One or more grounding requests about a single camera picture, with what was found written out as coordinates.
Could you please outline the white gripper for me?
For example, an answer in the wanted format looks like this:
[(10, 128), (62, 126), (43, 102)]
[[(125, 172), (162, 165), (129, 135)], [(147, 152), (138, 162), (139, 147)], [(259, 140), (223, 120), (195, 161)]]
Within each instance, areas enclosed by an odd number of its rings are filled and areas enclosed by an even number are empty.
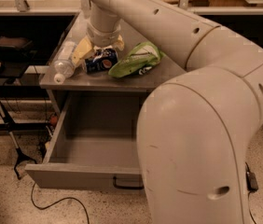
[(114, 44), (116, 49), (123, 51), (125, 44), (119, 33), (120, 26), (113, 32), (102, 32), (91, 23), (88, 23), (86, 29), (87, 36), (81, 39), (73, 51), (71, 57), (73, 65), (78, 67), (82, 60), (89, 58), (94, 52), (93, 45), (97, 47), (107, 47)]

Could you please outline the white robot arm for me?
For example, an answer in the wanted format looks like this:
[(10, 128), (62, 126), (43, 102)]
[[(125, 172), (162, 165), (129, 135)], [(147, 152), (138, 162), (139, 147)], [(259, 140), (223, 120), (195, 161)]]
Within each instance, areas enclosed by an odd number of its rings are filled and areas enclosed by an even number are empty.
[(137, 150), (153, 224), (250, 224), (246, 149), (263, 125), (263, 49), (160, 0), (91, 0), (90, 40), (127, 22), (185, 69), (146, 98)]

